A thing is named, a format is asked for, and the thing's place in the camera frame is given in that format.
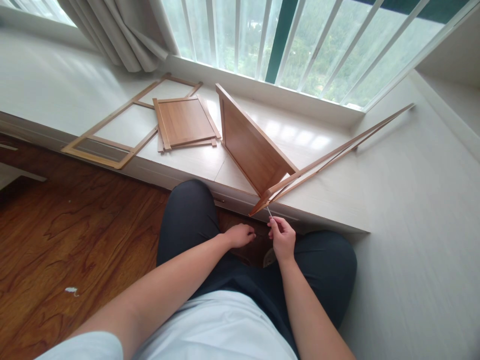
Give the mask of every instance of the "dark pants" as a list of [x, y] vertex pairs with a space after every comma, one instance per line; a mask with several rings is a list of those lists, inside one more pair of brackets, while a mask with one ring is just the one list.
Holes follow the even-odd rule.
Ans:
[[[199, 180], [181, 183], [171, 192], [165, 208], [157, 266], [219, 233], [214, 199], [207, 186]], [[335, 232], [310, 232], [297, 236], [295, 260], [338, 329], [347, 310], [357, 272], [357, 258], [352, 246]], [[298, 356], [278, 262], [266, 268], [251, 267], [228, 252], [192, 298], [216, 290], [237, 291], [252, 298]]]

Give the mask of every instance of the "green pole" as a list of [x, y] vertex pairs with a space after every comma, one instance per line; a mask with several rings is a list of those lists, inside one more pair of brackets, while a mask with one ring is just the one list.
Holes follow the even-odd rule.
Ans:
[[284, 54], [298, 2], [299, 0], [283, 0], [281, 2], [278, 24], [271, 47], [270, 62], [268, 63], [268, 70], [266, 71], [265, 81], [267, 83], [275, 84], [275, 80], [277, 79], [280, 62], [282, 61], [282, 55]]

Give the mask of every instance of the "wooden frame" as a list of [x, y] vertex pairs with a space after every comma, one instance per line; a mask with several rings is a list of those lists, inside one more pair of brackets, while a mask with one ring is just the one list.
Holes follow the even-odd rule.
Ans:
[[[410, 105], [405, 106], [404, 108], [400, 109], [393, 115], [387, 117], [385, 120], [380, 121], [378, 124], [372, 126], [368, 130], [362, 132], [360, 135], [354, 137], [352, 140], [347, 141], [343, 145], [337, 147], [335, 150], [332, 150], [328, 154], [322, 156], [320, 159], [312, 162], [310, 165], [305, 166], [303, 169], [295, 172], [294, 174], [287, 177], [285, 180], [280, 181], [279, 183], [273, 185], [269, 189], [267, 189], [262, 195], [260, 195], [260, 200], [258, 203], [253, 207], [252, 211], [250, 212], [249, 216], [253, 216], [258, 213], [260, 210], [266, 208], [269, 204], [273, 203], [274, 201], [280, 199], [284, 195], [288, 194], [293, 189], [297, 188], [301, 184], [303, 184], [308, 179], [312, 178], [320, 171], [326, 169], [330, 165], [334, 164], [345, 155], [350, 153], [351, 151], [355, 150], [362, 144], [365, 140], [370, 138], [373, 134], [380, 131], [386, 125], [388, 125], [392, 120], [397, 118], [403, 112], [411, 109], [414, 106], [413, 103]], [[296, 179], [300, 178], [301, 176], [305, 175], [309, 171], [313, 170], [315, 167], [321, 165], [322, 163], [326, 162], [322, 165], [317, 171], [313, 172], [312, 174], [306, 176], [305, 178], [301, 179], [299, 182], [290, 186]]]
[[207, 104], [198, 95], [162, 100], [154, 98], [153, 107], [165, 150], [185, 146], [216, 146], [215, 139], [221, 138]]
[[261, 197], [286, 174], [293, 175], [298, 169], [219, 84], [216, 92], [220, 99], [222, 144]]
[[[114, 169], [122, 169], [152, 138], [153, 136], [158, 132], [159, 128], [158, 126], [155, 126], [135, 147], [123, 145], [121, 143], [108, 140], [99, 136], [96, 136], [95, 133], [97, 133], [101, 128], [103, 128], [105, 125], [110, 123], [112, 120], [114, 120], [117, 116], [122, 114], [125, 110], [130, 108], [132, 105], [138, 105], [142, 106], [145, 108], [149, 109], [154, 109], [153, 105], [150, 105], [148, 103], [140, 101], [141, 98], [143, 98], [146, 94], [148, 94], [150, 91], [155, 89], [158, 85], [160, 85], [163, 81], [165, 80], [170, 80], [174, 81], [177, 83], [181, 83], [184, 85], [188, 85], [193, 87], [191, 91], [188, 92], [187, 96], [192, 96], [197, 92], [197, 90], [203, 85], [202, 82], [199, 83], [193, 83], [190, 81], [182, 80], [177, 77], [173, 77], [171, 73], [167, 72], [164, 74], [160, 80], [154, 81], [152, 84], [147, 86], [145, 89], [140, 91], [137, 95], [132, 97], [129, 101], [127, 101], [125, 104], [120, 106], [117, 110], [112, 112], [110, 115], [108, 115], [106, 118], [104, 118], [102, 121], [100, 121], [98, 124], [95, 126], [91, 127], [88, 129], [85, 133], [83, 133], [81, 136], [77, 137], [75, 140], [67, 144], [61, 151], [66, 154], [74, 155], [76, 157], [93, 161], [98, 164], [106, 165], [109, 167], [112, 167]], [[120, 160], [120, 161], [113, 161], [110, 159], [106, 159], [104, 157], [98, 156], [98, 155], [93, 155], [88, 152], [82, 151], [77, 149], [76, 147], [83, 142], [84, 140], [93, 140], [97, 143], [108, 145], [115, 147], [117, 149], [121, 149], [127, 152], [126, 156]]]

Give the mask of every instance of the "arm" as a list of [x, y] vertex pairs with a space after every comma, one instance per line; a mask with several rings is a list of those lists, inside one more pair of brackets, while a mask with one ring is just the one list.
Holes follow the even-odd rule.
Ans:
[[255, 238], [239, 224], [152, 270], [101, 308], [70, 337], [92, 331], [114, 334], [130, 359], [140, 345], [187, 301], [222, 256]]
[[285, 219], [277, 216], [268, 226], [300, 357], [303, 360], [355, 359], [295, 261], [295, 231]]

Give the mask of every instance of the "window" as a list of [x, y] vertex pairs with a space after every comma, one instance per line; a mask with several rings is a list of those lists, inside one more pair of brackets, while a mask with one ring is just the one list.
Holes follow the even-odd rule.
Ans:
[[22, 10], [59, 23], [75, 26], [57, 0], [0, 0], [0, 5]]
[[161, 1], [180, 56], [358, 110], [479, 2]]

